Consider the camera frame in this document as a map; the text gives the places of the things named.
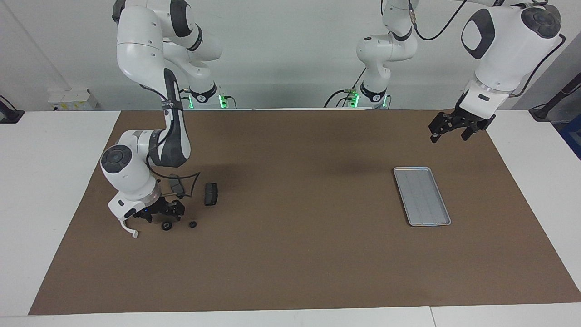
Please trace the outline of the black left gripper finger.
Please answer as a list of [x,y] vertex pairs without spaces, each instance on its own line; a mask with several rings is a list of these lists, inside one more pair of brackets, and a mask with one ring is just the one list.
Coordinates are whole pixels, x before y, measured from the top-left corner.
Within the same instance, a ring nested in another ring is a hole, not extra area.
[[453,128],[453,118],[452,115],[446,113],[436,114],[432,122],[429,124],[429,131],[431,133],[430,141],[432,141],[433,144],[437,143],[438,139],[440,139],[443,134],[449,132],[450,129]]
[[465,130],[462,132],[462,139],[463,141],[467,141],[473,134],[486,129],[487,120],[469,121]]

